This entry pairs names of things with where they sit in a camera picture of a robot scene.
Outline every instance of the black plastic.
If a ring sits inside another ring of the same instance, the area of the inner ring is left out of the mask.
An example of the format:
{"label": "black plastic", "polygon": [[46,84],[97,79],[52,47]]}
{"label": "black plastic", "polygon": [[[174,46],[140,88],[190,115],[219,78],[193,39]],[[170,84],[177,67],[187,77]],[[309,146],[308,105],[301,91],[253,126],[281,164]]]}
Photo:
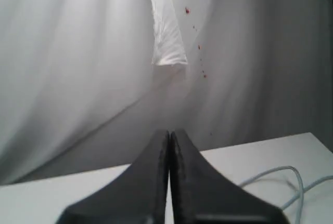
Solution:
{"label": "black plastic", "polygon": [[217,172],[184,130],[171,133],[170,181],[176,224],[289,223],[278,207],[247,193]]}
{"label": "black plastic", "polygon": [[168,186],[167,131],[157,131],[117,179],[67,207],[58,224],[164,223]]}

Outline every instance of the white curtain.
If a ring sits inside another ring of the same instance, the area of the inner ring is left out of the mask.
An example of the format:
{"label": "white curtain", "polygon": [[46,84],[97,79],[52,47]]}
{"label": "white curtain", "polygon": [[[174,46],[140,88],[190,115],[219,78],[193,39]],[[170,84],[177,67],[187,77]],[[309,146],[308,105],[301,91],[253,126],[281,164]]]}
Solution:
{"label": "white curtain", "polygon": [[69,147],[44,174],[131,162],[156,128],[333,147],[330,0],[172,2],[185,67],[151,65],[150,0],[0,0],[1,183]]}

